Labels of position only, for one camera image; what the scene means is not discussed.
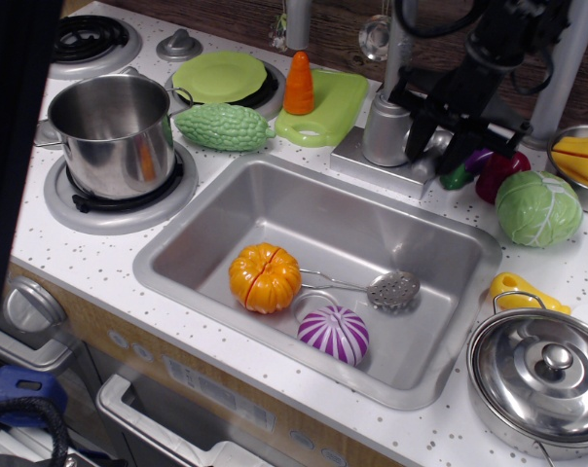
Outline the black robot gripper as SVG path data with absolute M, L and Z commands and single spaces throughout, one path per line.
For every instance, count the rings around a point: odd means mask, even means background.
M 422 156 L 438 127 L 452 137 L 436 165 L 437 175 L 453 172 L 482 147 L 513 155 L 532 126 L 499 97 L 503 78 L 502 71 L 474 62 L 447 72 L 401 67 L 389 101 L 412 118 L 405 146 L 408 160 Z

